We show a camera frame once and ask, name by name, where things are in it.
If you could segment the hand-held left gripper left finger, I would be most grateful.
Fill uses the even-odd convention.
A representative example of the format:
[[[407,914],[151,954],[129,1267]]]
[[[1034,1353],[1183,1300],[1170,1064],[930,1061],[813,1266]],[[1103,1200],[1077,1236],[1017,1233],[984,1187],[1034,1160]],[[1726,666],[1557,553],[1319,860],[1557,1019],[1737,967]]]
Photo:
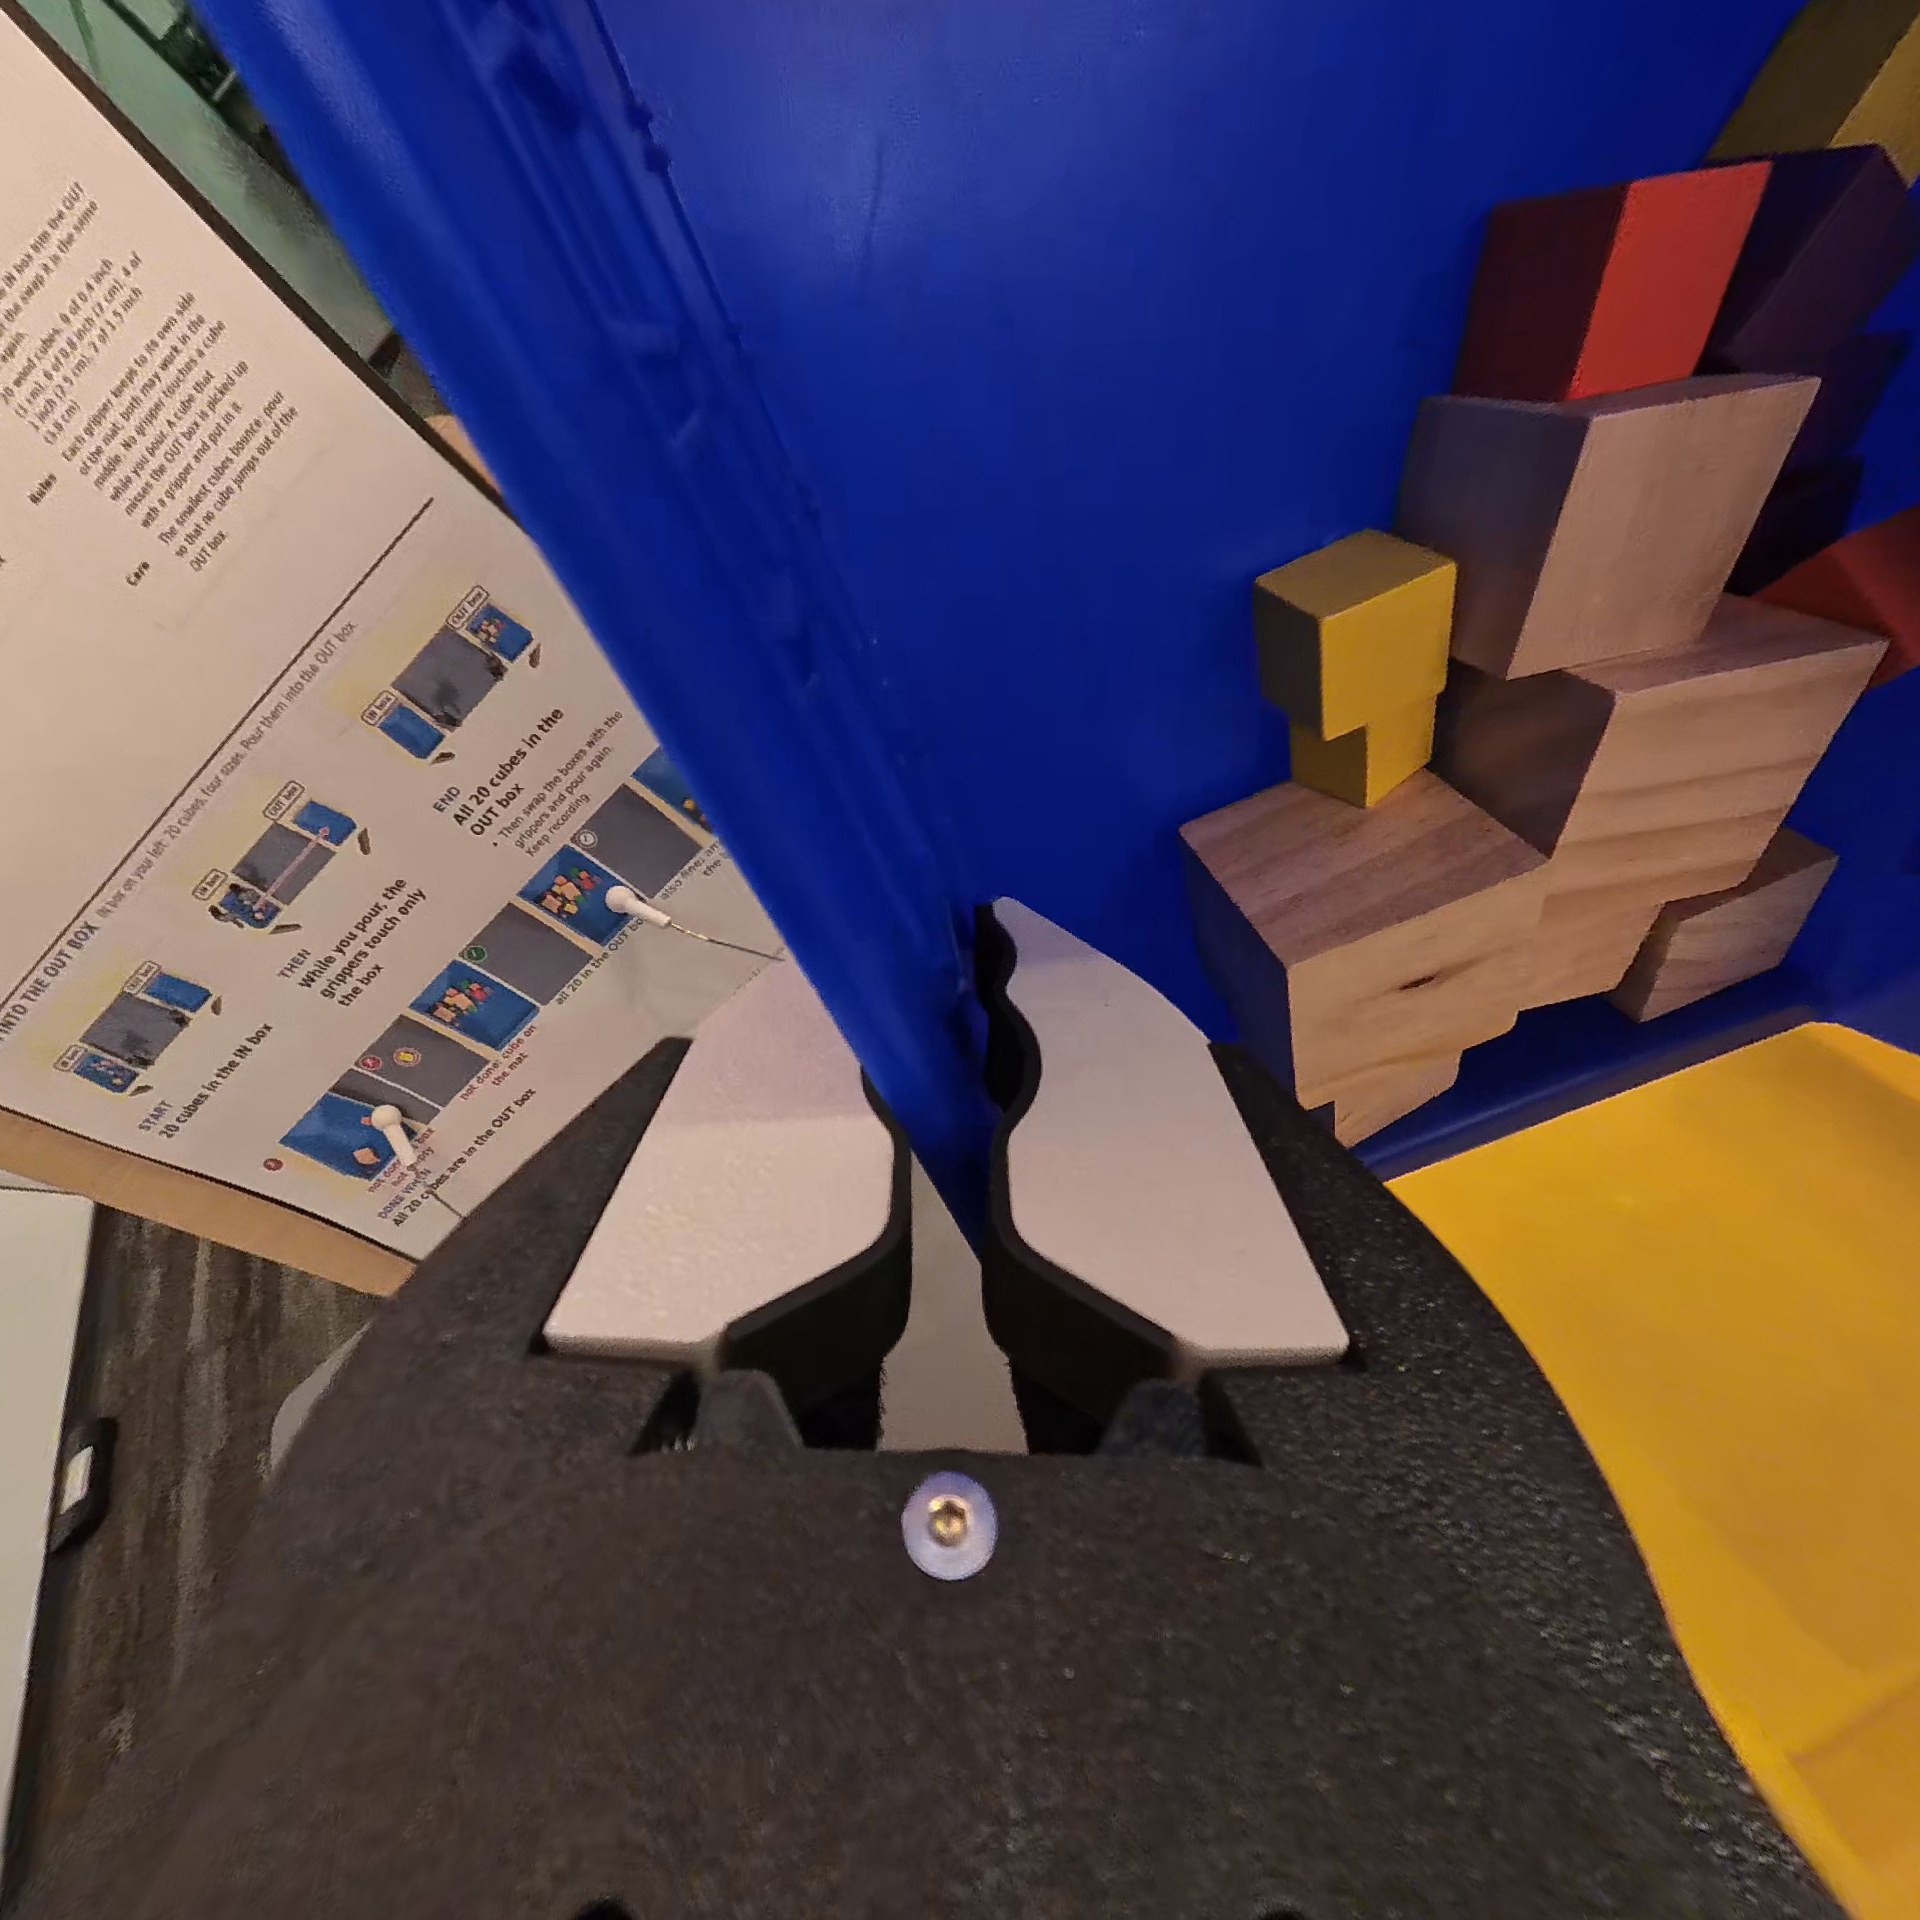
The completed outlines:
[[[543,1339],[697,1373],[870,1373],[910,1300],[910,1149],[791,960],[690,1037]]]

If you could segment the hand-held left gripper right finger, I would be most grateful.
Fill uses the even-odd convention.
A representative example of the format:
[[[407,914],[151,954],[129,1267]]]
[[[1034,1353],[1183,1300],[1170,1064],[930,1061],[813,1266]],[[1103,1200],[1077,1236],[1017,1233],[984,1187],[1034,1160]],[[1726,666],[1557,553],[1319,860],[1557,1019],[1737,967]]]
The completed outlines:
[[[987,1153],[980,1293],[1024,1379],[1330,1364],[1351,1333],[1214,1046],[1020,900],[980,907]]]

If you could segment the yellow plastic box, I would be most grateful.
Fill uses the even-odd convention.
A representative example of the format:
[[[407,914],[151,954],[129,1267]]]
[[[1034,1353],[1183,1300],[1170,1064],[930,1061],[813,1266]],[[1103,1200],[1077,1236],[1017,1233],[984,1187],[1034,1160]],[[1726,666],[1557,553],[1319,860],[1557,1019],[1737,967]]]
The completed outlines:
[[[1916,1056],[1806,1021],[1391,1179],[1547,1373],[1740,1761],[1916,1913]]]

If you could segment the pile of coloured wooden cubes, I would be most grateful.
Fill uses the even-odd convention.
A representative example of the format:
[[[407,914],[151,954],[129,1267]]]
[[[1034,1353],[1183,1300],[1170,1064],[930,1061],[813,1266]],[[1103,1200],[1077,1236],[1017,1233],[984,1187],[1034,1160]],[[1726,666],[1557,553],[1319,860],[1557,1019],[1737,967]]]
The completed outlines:
[[[1516,1019],[1774,970],[1787,829],[1916,666],[1916,511],[1850,531],[1916,340],[1916,6],[1807,3],[1687,170],[1499,201],[1396,517],[1250,584],[1289,780],[1190,819],[1246,1050],[1340,1143]]]

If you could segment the blue plastic box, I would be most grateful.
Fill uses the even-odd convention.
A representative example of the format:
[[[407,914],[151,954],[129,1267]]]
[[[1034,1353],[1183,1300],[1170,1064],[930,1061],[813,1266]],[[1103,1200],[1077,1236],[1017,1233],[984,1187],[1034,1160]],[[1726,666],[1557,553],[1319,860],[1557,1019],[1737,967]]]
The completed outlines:
[[[1890,3],[204,3],[969,1231],[1003,893],[1210,1034],[1250,583],[1391,520],[1507,200]]]

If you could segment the printed instruction sheet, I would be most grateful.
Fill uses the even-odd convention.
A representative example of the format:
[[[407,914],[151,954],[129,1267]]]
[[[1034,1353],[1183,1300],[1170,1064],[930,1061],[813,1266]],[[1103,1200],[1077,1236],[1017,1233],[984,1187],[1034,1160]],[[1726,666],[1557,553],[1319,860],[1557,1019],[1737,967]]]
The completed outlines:
[[[3,6],[3,1170],[360,1290],[786,960],[480,476]]]

